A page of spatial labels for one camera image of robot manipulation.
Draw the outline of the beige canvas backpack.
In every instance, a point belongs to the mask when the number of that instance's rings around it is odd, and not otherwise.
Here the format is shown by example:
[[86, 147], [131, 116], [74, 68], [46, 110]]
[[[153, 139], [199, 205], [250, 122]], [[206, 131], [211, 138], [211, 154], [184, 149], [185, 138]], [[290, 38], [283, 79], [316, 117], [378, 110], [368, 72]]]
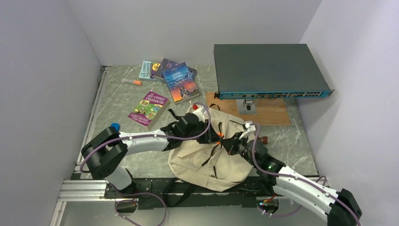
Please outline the beige canvas backpack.
[[[244, 132], [243, 119], [219, 110], [210, 109], [211, 126], [216, 133], [230, 138]], [[183, 141], [181, 146], [170, 151], [168, 165], [174, 179], [216, 192], [223, 192], [243, 182], [253, 166], [239, 155], [228, 155], [221, 144], [199, 144]]]

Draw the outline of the blue round eraser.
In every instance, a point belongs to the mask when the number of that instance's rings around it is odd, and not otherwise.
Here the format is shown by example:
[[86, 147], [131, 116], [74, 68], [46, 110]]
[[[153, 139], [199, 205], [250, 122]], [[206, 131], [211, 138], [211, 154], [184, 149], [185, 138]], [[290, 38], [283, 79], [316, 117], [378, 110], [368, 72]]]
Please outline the blue round eraser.
[[115, 128], [117, 131], [120, 130], [120, 125], [118, 123], [112, 123], [111, 127]]

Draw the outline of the small orange toy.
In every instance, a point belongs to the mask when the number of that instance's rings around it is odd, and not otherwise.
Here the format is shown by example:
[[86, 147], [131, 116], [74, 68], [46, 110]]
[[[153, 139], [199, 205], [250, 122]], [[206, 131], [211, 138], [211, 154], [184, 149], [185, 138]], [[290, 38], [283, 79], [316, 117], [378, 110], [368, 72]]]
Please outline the small orange toy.
[[219, 140], [218, 140], [217, 144], [219, 145], [219, 144], [221, 144], [221, 142], [222, 142], [222, 140], [224, 138], [224, 134], [223, 133], [217, 133], [217, 134], [218, 134], [218, 137], [219, 137]]

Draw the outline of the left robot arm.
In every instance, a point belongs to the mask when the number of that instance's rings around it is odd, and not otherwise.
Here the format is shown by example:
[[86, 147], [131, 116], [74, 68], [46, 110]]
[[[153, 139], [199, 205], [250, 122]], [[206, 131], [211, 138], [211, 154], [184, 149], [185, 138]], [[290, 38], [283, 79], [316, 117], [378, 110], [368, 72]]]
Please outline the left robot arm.
[[84, 158], [80, 171], [89, 173], [93, 179], [104, 179], [112, 184], [124, 198], [134, 194], [136, 183], [132, 174], [120, 166], [122, 160], [132, 154], [147, 151], [169, 151], [184, 141], [199, 144], [220, 141], [220, 135], [211, 126], [207, 110], [195, 110], [165, 127], [142, 133], [123, 133], [107, 127], [81, 150]]

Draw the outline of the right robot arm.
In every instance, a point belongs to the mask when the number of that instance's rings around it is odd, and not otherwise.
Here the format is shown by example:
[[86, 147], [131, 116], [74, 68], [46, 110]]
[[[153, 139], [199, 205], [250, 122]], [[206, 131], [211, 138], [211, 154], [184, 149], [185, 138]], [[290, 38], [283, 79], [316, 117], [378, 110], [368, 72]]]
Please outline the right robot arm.
[[264, 195], [285, 196], [315, 213], [329, 226], [359, 226], [362, 211], [347, 189], [337, 191], [299, 174], [272, 157], [258, 138], [242, 138], [241, 133], [221, 140], [229, 155], [239, 155], [259, 175]]

